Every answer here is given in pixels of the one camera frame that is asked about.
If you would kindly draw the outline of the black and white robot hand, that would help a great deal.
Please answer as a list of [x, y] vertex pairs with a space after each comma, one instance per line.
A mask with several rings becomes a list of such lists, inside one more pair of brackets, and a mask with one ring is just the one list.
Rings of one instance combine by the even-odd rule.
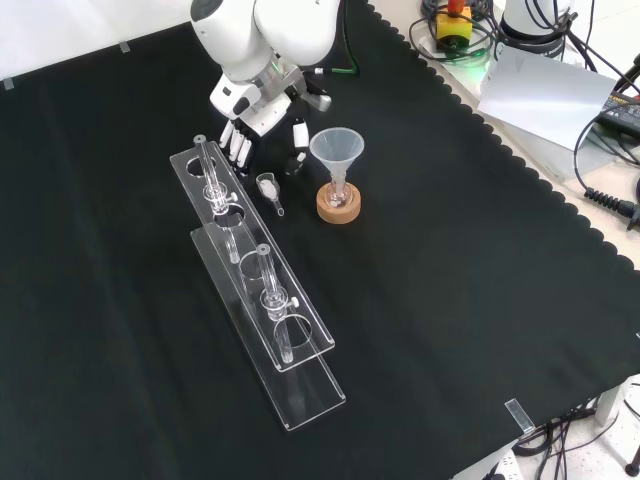
[[299, 93], [288, 87], [263, 107], [254, 105], [235, 120], [228, 120], [218, 145], [227, 151], [227, 159], [240, 176], [247, 176], [262, 140], [273, 135], [287, 137], [287, 156], [281, 161], [286, 175], [301, 169], [310, 145], [310, 133], [305, 119], [309, 109], [326, 112], [332, 98], [323, 89]]

